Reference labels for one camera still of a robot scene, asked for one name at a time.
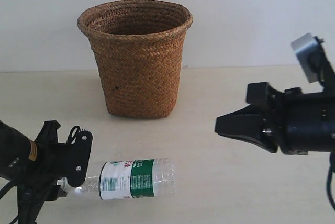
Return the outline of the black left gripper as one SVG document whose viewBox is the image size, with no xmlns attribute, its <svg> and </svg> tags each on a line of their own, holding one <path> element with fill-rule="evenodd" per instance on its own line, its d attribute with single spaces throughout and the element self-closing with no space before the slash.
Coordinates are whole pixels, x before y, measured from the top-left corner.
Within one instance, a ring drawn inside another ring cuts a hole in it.
<svg viewBox="0 0 335 224">
<path fill-rule="evenodd" d="M 36 223 L 45 202 L 66 198 L 69 194 L 57 183 L 66 178 L 69 156 L 68 145 L 58 141 L 60 127 L 56 120 L 47 120 L 34 141 L 15 141 L 17 200 L 23 203 L 23 223 Z"/>
</svg>

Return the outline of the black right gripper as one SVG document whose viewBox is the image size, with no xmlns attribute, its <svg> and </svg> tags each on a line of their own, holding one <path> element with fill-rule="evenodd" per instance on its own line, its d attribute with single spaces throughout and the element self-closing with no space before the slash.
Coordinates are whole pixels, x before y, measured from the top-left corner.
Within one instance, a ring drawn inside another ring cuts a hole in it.
<svg viewBox="0 0 335 224">
<path fill-rule="evenodd" d="M 270 153 L 288 155 L 334 150 L 334 92 L 280 92 L 268 82 L 249 83 L 247 104 L 269 109 L 266 120 L 247 109 L 216 118 L 215 133 L 252 144 Z"/>
</svg>

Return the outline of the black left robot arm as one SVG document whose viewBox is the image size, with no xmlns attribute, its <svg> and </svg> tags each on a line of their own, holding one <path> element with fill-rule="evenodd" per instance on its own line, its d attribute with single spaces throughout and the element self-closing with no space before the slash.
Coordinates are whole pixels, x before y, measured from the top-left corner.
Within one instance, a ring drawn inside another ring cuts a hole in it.
<svg viewBox="0 0 335 224">
<path fill-rule="evenodd" d="M 1 123 L 1 188 L 4 197 L 16 188 L 17 216 L 12 223 L 36 223 L 43 205 L 63 197 L 57 180 L 69 174 L 70 145 L 58 141 L 60 124 L 45 121 L 35 140 Z"/>
</svg>

